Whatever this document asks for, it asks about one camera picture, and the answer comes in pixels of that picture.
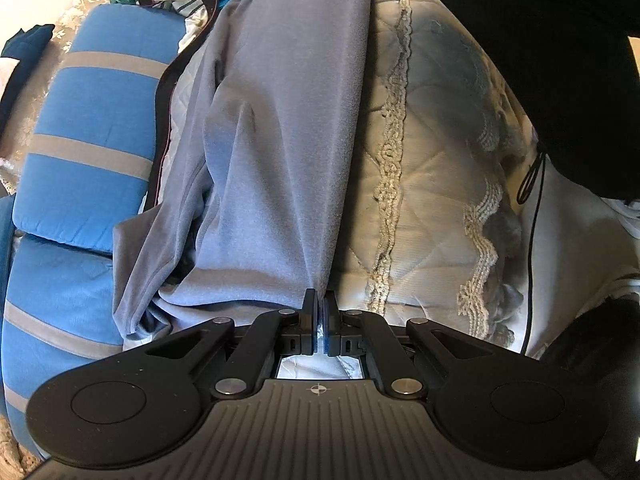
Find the blue-grey fleece sweatpants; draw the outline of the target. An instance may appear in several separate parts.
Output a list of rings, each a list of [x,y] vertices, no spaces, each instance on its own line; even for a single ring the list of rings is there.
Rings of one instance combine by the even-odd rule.
[[[126,349],[324,292],[340,230],[371,0],[230,0],[198,51],[160,203],[114,231]]]

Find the quilted grey bedspread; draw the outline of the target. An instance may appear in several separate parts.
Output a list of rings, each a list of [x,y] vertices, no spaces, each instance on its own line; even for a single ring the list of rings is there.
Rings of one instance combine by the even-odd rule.
[[[162,187],[148,210],[164,196],[198,51],[227,3],[190,44],[177,87],[186,108],[158,163]],[[439,0],[371,0],[352,163],[324,292],[334,290],[343,309],[392,324],[423,316],[510,344],[522,297],[503,266],[522,236],[506,170],[525,158],[534,130],[495,65]]]

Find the blue striped pillow left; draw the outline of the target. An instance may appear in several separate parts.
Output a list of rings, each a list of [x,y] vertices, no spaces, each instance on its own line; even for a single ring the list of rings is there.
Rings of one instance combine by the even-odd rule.
[[[112,319],[113,266],[81,249],[19,236],[14,198],[1,200],[1,415],[17,443],[32,394],[50,378],[122,351]]]

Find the blue striped pillow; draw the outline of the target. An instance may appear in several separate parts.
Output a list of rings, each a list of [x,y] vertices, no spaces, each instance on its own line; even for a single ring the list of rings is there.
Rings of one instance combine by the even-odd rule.
[[[113,266],[81,249],[19,236],[14,198],[1,200],[1,415],[17,443],[32,394],[50,378],[122,351],[112,319]]]
[[[29,141],[13,208],[26,234],[108,254],[142,205],[156,149],[155,92],[186,32],[141,6],[89,12],[63,56]]]

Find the blue striped pillow right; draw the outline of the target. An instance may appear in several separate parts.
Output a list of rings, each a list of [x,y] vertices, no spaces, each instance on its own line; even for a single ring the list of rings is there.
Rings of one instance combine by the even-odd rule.
[[[155,92],[186,32],[141,6],[89,12],[63,56],[29,141],[13,208],[26,234],[108,254],[142,205],[156,149]]]

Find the navy and pink folded cloth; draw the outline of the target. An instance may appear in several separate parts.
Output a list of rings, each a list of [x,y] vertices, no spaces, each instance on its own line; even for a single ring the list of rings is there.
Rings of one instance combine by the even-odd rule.
[[[1,130],[6,128],[18,96],[46,50],[54,31],[53,24],[20,29],[1,51]]]

